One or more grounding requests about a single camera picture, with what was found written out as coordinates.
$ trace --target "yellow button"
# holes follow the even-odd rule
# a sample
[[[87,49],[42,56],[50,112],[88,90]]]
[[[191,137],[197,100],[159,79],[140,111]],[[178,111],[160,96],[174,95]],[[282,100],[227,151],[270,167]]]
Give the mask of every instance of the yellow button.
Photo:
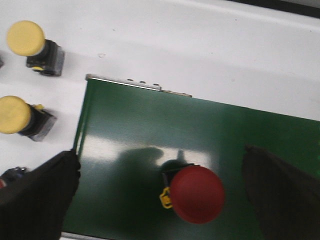
[[[9,48],[20,56],[32,56],[39,53],[45,45],[45,34],[33,21],[18,21],[7,32],[6,42]]]
[[[15,134],[24,129],[31,119],[31,109],[17,96],[0,98],[0,133]]]

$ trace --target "green panel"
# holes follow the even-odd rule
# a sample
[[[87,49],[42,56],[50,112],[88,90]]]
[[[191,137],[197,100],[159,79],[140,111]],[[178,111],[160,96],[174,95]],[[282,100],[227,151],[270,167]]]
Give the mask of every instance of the green panel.
[[[319,142],[317,121],[89,79],[75,139],[80,185],[63,230],[113,240],[262,240],[241,175],[245,144],[319,178]],[[216,220],[191,224],[162,207],[161,171],[186,162],[221,178],[226,203]]]

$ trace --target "metal edge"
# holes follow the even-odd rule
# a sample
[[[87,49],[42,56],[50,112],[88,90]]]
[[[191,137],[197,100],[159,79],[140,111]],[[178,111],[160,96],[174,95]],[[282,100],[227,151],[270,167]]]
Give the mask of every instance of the metal edge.
[[[104,81],[104,82],[109,82],[109,83],[114,83],[114,84],[121,84],[121,85],[126,85],[126,86],[131,86],[131,87],[136,87],[136,88],[141,88],[141,89],[148,89],[148,90],[154,90],[154,91],[159,91],[161,92],[162,88],[159,85],[149,85],[144,82],[136,82],[133,80],[122,80],[122,79],[116,79],[116,78],[110,78],[110,77],[103,77],[103,76],[98,76],[94,74],[87,74],[85,76],[85,80],[88,79],[94,79],[94,80],[99,80],[99,81]]]
[[[75,240],[110,240],[107,238],[98,238],[93,236],[86,236],[86,235],[79,235],[75,233],[69,233],[69,232],[62,232],[61,237],[67,238],[67,239],[75,239]]]

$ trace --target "red button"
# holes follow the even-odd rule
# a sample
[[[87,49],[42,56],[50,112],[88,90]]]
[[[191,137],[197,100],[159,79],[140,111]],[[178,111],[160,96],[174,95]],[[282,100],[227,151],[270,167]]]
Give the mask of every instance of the red button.
[[[187,166],[170,184],[170,198],[176,214],[193,224],[215,219],[225,202],[220,178],[203,166]]]

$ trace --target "white table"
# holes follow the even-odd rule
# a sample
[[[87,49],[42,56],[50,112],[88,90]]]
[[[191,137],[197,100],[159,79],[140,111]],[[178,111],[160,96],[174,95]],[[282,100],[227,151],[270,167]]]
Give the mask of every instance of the white table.
[[[87,73],[320,121],[320,19],[224,0],[4,0],[0,9],[0,96],[58,117],[43,142],[1,134],[1,173],[73,146]],[[8,49],[6,31],[20,20],[63,47],[61,77]]]

